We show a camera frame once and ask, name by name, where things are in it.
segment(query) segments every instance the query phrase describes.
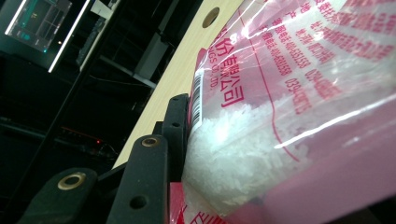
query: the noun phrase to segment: metal hole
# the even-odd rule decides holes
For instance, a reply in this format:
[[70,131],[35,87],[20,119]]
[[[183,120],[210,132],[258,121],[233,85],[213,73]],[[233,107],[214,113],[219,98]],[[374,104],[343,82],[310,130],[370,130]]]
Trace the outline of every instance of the metal hole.
[[218,17],[219,12],[220,12],[220,8],[215,7],[209,13],[207,13],[204,22],[202,23],[202,27],[206,28],[210,26]]
[[146,207],[148,202],[149,202],[149,200],[147,197],[145,197],[143,195],[139,195],[139,196],[132,198],[129,205],[131,206],[132,209],[137,210],[137,209],[142,209],[142,208]]
[[142,141],[144,147],[155,147],[160,144],[160,140],[154,137],[146,138]]
[[67,175],[58,182],[58,189],[70,190],[75,189],[84,183],[86,175],[82,172],[76,172]]

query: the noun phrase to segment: transparent plastic packaging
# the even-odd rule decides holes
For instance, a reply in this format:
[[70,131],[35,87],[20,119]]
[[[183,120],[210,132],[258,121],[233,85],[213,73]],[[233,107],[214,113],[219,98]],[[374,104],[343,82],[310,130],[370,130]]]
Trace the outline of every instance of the transparent plastic packaging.
[[396,194],[395,27],[393,0],[244,1],[195,72],[186,223],[319,223]]

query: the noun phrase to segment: brass grommet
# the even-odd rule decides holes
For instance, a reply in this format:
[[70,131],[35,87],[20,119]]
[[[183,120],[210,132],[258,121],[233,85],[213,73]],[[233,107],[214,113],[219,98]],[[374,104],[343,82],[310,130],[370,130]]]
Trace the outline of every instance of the brass grommet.
[[58,189],[70,190],[75,189],[84,183],[86,175],[82,172],[75,172],[67,175],[58,182]]
[[143,147],[156,147],[160,144],[160,139],[155,137],[149,137],[142,141]]

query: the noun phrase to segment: display panel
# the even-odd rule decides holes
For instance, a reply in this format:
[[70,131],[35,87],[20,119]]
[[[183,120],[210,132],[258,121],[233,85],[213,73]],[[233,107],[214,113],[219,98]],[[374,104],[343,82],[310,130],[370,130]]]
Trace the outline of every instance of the display panel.
[[72,3],[67,0],[24,0],[6,35],[47,52],[71,6]]

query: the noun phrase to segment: barcode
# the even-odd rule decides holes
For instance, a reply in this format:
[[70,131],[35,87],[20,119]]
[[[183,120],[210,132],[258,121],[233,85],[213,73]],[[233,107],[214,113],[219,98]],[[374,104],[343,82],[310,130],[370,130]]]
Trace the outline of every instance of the barcode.
[[204,69],[195,72],[193,92],[192,92],[192,109],[191,109],[191,133],[193,133],[202,124],[202,78]]

